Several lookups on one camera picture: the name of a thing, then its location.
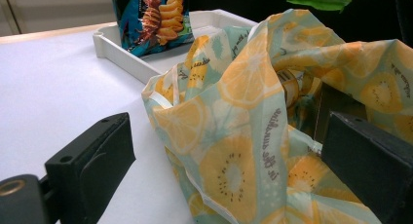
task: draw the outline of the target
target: white table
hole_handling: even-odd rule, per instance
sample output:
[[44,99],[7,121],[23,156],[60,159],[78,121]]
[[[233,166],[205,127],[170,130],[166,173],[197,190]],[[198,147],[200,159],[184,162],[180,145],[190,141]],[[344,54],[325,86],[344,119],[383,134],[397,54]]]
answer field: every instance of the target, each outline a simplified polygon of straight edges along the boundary
[[99,223],[193,223],[140,92],[94,51],[103,25],[0,38],[0,180],[44,163],[107,116],[129,112],[136,161]]

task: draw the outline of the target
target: white tray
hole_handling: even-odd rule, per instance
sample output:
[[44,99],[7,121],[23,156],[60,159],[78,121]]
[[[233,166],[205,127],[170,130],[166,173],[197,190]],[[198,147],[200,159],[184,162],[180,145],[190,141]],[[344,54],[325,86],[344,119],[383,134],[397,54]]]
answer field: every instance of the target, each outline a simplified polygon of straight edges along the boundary
[[[254,26],[257,23],[222,11],[198,11],[189,14],[195,37],[212,35],[225,26]],[[164,74],[174,65],[184,61],[191,43],[158,54],[137,57],[121,47],[116,22],[94,33],[94,49],[98,57],[106,57],[133,77],[146,84],[152,76]]]

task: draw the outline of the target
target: kiwi slice pattern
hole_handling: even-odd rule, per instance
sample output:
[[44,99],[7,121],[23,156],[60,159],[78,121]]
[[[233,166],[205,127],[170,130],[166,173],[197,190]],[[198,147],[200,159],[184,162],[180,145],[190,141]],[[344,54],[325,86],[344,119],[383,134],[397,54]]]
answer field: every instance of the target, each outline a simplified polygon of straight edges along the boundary
[[[301,84],[288,108],[283,69]],[[306,134],[321,82],[413,143],[413,50],[396,40],[345,43],[306,10],[200,36],[148,81],[150,125],[196,223],[380,223]]]

